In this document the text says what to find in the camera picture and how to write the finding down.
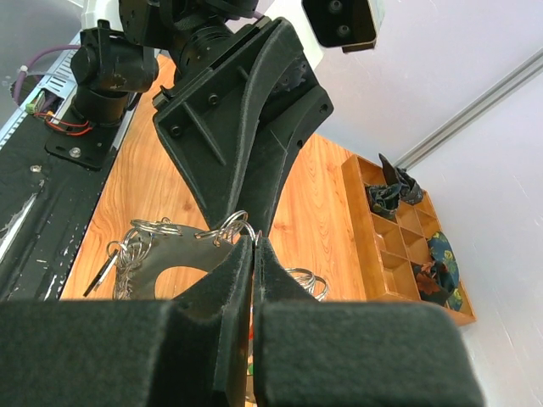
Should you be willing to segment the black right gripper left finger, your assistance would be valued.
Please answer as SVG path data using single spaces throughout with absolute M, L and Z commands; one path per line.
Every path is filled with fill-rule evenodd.
M 2 405 L 243 405 L 253 254 L 172 300 L 3 303 Z

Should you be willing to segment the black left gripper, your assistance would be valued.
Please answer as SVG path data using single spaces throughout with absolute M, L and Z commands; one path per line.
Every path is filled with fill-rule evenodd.
M 255 16 L 255 1 L 121 1 L 119 84 L 146 92 L 170 53 L 175 85 L 154 98 L 154 126 L 211 229 L 235 211 L 264 105 L 305 95 L 305 54 L 291 10 L 272 6 L 232 32 L 228 20 Z

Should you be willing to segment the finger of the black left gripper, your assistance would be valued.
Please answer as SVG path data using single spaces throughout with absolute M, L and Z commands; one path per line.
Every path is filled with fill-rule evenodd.
M 265 102 L 237 208 L 270 235 L 284 184 L 300 150 L 332 114 L 333 103 L 305 57 L 281 75 Z

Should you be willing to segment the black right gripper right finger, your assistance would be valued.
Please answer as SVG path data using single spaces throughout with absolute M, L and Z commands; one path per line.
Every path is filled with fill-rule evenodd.
M 462 336 L 438 306 L 320 302 L 255 248 L 255 398 L 260 406 L 482 406 Z

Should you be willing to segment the metal disc with keyrings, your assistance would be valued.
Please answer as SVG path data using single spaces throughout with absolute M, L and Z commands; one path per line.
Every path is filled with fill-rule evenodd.
M 123 239 L 108 244 L 108 259 L 83 295 L 97 290 L 112 270 L 115 299 L 155 298 L 158 277 L 173 267 L 211 273 L 233 251 L 243 231 L 255 247 L 262 243 L 262 233 L 254 231 L 248 218 L 248 213 L 240 210 L 213 231 L 174 224 L 167 218 L 155 222 L 132 220 L 132 228 Z

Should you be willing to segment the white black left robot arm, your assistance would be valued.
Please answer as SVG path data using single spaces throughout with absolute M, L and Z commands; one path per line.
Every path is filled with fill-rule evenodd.
M 71 62 L 75 112 L 117 124 L 132 94 L 157 79 L 156 52 L 176 66 L 154 96 L 157 136 L 208 227 L 238 211 L 264 235 L 300 149 L 333 112 L 292 21 L 256 17 L 254 1 L 116 1 L 119 27 L 97 18 Z

